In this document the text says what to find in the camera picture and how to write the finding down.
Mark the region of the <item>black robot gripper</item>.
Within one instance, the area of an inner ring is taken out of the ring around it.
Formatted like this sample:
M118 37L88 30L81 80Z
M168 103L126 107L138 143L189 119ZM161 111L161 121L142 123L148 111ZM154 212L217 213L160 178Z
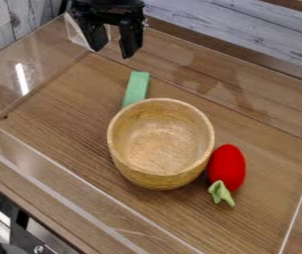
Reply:
M118 25L121 57L128 59L142 46L145 27L142 0L73 0L70 14L89 47L98 52L108 43L104 25Z

